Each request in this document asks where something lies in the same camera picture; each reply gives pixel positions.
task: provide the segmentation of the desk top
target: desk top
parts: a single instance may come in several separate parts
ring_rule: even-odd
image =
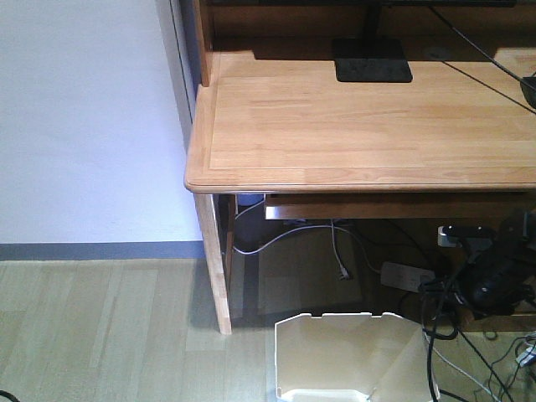
[[[516,74],[536,70],[535,38],[483,41]],[[326,39],[222,43],[211,85],[199,88],[187,188],[536,188],[536,111],[519,83],[475,57],[460,39],[402,42],[414,76],[410,84],[337,82]],[[438,46],[453,61],[429,61],[426,55]]]

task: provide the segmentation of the white wall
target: white wall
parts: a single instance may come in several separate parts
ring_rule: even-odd
[[[155,0],[0,0],[0,243],[201,239],[167,56]]]

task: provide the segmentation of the electrical outlet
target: electrical outlet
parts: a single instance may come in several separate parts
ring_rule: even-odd
[[[404,291],[419,291],[419,285],[436,277],[434,271],[415,268],[410,265],[385,261],[381,269],[381,284]]]

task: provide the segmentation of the white trash bin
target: white trash bin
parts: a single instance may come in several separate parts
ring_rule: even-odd
[[[421,327],[388,312],[278,322],[276,394],[288,402],[429,402]]]

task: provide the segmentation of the baseboard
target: baseboard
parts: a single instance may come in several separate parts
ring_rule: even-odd
[[[0,261],[131,260],[142,258],[204,258],[203,242],[0,244]]]

